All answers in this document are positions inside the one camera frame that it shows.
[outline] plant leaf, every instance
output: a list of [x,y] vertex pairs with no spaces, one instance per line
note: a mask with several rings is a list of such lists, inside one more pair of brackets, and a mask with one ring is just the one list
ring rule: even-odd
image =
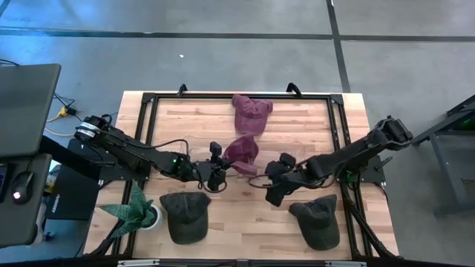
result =
[[142,220],[142,226],[149,225],[151,220],[154,219],[154,213],[147,210],[145,212],[146,216],[145,219]]
[[147,201],[147,210],[151,208],[151,204],[153,203],[154,200],[149,200]]
[[143,219],[143,215],[137,211],[134,207],[131,207],[131,211],[128,213],[127,222],[140,222]]
[[131,199],[131,207],[134,210],[134,212],[138,213],[139,216],[143,217],[143,206],[140,204],[140,202],[136,199]]
[[137,207],[141,205],[142,208],[140,209],[140,213],[144,215],[143,210],[147,205],[147,200],[145,199],[145,195],[142,192],[142,189],[137,185],[137,182],[132,183],[131,189],[131,206]]
[[111,214],[114,215],[115,217],[127,221],[130,218],[130,213],[132,211],[132,207],[129,205],[118,205],[118,204],[110,204],[110,205],[102,205],[100,208]]
[[138,228],[140,228],[140,222],[126,222],[124,225],[122,225],[120,228],[118,228],[112,233],[111,238],[121,237],[124,234],[136,231]]

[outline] wooden tabletop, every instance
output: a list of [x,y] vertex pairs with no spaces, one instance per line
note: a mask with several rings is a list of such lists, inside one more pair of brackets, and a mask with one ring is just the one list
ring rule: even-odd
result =
[[[124,92],[120,105],[116,126],[130,136],[134,136],[137,126],[142,93],[142,91]],[[343,97],[351,140],[355,141],[365,136],[370,129],[363,97],[360,93],[345,93]],[[255,165],[260,173],[263,173],[268,162],[278,160],[282,152],[294,155],[297,160],[333,152],[325,101],[297,99],[272,101],[274,111],[269,116],[266,130],[255,138],[260,148]],[[143,142],[150,109],[151,107],[148,107],[145,117]],[[162,99],[158,105],[152,145],[185,138],[190,143],[191,159],[204,160],[210,157],[211,141],[220,143],[224,150],[230,142],[241,136],[235,132],[234,115],[235,109],[230,99]],[[161,149],[183,151],[184,148],[176,144]],[[281,207],[275,207],[264,199],[265,190],[250,187],[246,178],[235,174],[228,171],[228,188],[224,192],[208,194],[212,202],[208,207],[209,231],[205,239],[191,245],[177,245],[171,241],[168,225],[165,224],[162,228],[137,232],[134,257],[350,259],[350,246],[338,184],[327,189],[300,188],[293,194],[285,196]],[[124,182],[112,182],[100,191],[85,244],[85,253],[93,251],[117,221],[115,217],[97,207],[120,203],[124,184]],[[162,177],[155,170],[152,170],[144,190],[146,197],[153,199],[155,205],[162,209],[165,215],[159,197],[179,191],[199,191],[197,182],[179,182]],[[288,207],[294,202],[307,202],[328,194],[338,196],[336,217],[341,241],[336,248],[329,251],[315,251],[305,243],[297,220],[288,212]],[[387,248],[397,254],[390,213],[383,193],[374,185],[362,184],[361,194],[367,222]],[[363,253],[361,232],[358,224],[356,222],[354,224],[358,248]],[[127,238],[122,239],[121,249],[124,249],[126,240]]]

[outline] dark gray cap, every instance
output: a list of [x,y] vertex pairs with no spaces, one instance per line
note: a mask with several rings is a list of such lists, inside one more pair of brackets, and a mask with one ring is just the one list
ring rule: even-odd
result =
[[289,212],[297,218],[298,226],[310,248],[323,251],[335,248],[340,243],[335,209],[335,194],[307,203],[291,204]]
[[208,234],[208,205],[211,199],[203,192],[180,192],[160,197],[168,213],[168,231],[176,244],[198,242]]

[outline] potted plant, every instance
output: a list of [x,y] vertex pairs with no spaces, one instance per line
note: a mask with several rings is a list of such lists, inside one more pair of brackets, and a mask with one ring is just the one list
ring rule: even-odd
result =
[[147,201],[137,183],[132,183],[130,205],[102,205],[100,208],[125,223],[111,235],[111,238],[121,237],[138,229],[148,230],[157,224],[163,224],[163,215],[159,208],[152,205],[153,200]]

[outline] gray floor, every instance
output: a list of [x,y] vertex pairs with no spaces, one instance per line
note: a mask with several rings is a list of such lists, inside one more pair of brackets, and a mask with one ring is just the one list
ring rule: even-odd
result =
[[[473,36],[468,0],[334,0],[341,34]],[[181,33],[330,34],[323,0],[12,0],[0,26]],[[81,116],[113,113],[124,90],[283,90],[342,92],[331,40],[121,39],[0,36],[0,58],[63,66],[57,92]],[[475,93],[475,42],[342,42],[352,92],[363,93],[370,124],[392,114],[419,134]],[[50,116],[56,115],[54,103]],[[77,119],[50,128],[70,133]],[[53,136],[67,145],[68,139]],[[475,265],[475,214],[436,220],[451,203],[430,144],[408,148],[387,165],[387,192],[403,257]],[[74,233],[81,232],[72,225]],[[82,238],[67,252],[71,257]],[[0,261],[56,256],[0,250]]]

